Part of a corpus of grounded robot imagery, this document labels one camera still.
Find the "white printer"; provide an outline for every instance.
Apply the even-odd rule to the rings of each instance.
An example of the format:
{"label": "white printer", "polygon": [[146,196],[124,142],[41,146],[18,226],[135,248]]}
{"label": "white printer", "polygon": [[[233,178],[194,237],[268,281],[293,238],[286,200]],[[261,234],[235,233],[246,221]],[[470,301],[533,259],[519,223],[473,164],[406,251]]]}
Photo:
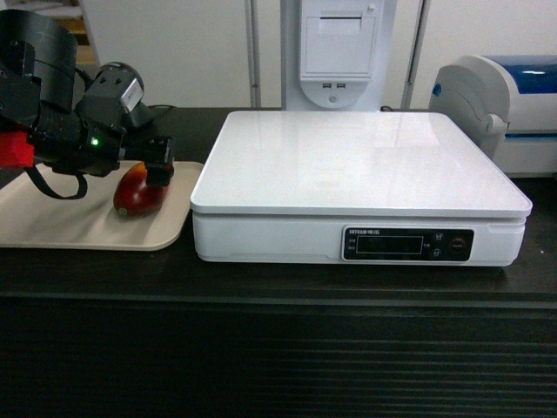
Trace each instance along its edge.
{"label": "white printer", "polygon": [[557,172],[557,56],[464,56],[439,71],[446,114],[510,177]]}

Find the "plastic tray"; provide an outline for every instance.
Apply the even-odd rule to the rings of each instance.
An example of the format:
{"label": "plastic tray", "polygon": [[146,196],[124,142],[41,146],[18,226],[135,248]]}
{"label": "plastic tray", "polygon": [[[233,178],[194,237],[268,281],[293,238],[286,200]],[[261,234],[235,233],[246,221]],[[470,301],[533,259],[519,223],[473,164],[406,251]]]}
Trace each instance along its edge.
{"label": "plastic tray", "polygon": [[[174,177],[163,207],[139,218],[120,216],[112,205],[118,181],[136,161],[123,161],[120,169],[104,178],[86,176],[87,196],[56,200],[44,196],[27,174],[0,189],[0,246],[76,248],[90,250],[154,251],[174,242],[190,211],[190,195],[203,165],[175,162]],[[55,174],[38,166],[56,192],[77,190],[72,176]]]}

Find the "robotic arm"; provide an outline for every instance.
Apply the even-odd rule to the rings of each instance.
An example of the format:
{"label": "robotic arm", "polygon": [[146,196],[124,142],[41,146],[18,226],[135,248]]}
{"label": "robotic arm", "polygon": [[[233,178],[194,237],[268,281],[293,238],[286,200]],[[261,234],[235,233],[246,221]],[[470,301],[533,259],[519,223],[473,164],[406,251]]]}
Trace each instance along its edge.
{"label": "robotic arm", "polygon": [[[141,77],[126,64],[103,65],[94,80],[84,79],[83,99],[72,110],[76,55],[76,39],[54,20],[0,11],[0,167],[23,167],[56,199],[82,198],[85,174],[104,177],[122,159],[144,161],[147,184],[168,185],[173,139],[137,135],[153,119],[141,103]],[[77,194],[54,193],[35,158],[53,172],[76,176]]]}

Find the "white weighing scale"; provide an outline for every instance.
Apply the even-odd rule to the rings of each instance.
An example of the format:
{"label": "white weighing scale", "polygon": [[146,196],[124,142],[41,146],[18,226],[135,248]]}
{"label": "white weighing scale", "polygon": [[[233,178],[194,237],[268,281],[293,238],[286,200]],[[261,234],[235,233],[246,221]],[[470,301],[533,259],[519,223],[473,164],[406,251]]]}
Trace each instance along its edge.
{"label": "white weighing scale", "polygon": [[441,114],[241,111],[191,209],[208,261],[506,266],[532,203]]}

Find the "receipt printer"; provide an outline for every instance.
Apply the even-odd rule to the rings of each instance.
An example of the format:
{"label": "receipt printer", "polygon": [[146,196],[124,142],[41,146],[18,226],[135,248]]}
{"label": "receipt printer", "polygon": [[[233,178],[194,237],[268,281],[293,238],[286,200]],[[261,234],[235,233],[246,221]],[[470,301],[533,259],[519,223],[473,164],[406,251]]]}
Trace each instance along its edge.
{"label": "receipt printer", "polygon": [[394,0],[283,0],[283,109],[379,111]]}
{"label": "receipt printer", "polygon": [[510,177],[557,172],[557,56],[465,56],[439,71],[446,114]]}

